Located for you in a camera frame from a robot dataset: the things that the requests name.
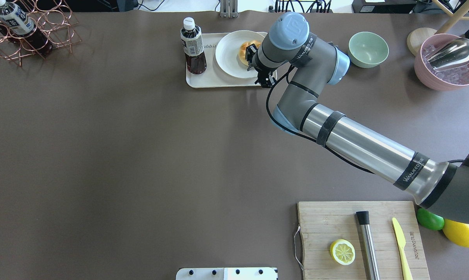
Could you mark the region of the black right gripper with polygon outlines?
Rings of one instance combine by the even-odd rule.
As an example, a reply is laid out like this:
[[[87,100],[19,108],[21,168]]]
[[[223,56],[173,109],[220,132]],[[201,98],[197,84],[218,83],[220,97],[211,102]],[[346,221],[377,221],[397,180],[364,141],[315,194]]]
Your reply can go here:
[[[257,79],[255,84],[259,84],[262,88],[271,89],[277,83],[277,80],[273,77],[273,72],[276,69],[265,66],[258,58],[257,51],[258,49],[254,43],[247,46],[245,52],[245,60],[248,62],[247,71],[252,68],[256,69]]]

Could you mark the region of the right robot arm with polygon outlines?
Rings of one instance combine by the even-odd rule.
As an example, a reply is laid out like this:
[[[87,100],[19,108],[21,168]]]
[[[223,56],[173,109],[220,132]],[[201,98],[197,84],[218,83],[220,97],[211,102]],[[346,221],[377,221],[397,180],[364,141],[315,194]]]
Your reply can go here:
[[[343,78],[350,59],[311,33],[302,14],[281,15],[259,48],[247,48],[246,58],[263,88],[275,86],[272,74],[279,66],[290,63],[297,68],[274,110],[274,122],[281,129],[388,180],[410,193],[420,207],[469,224],[469,154],[460,166],[437,163],[318,103],[325,85]]]

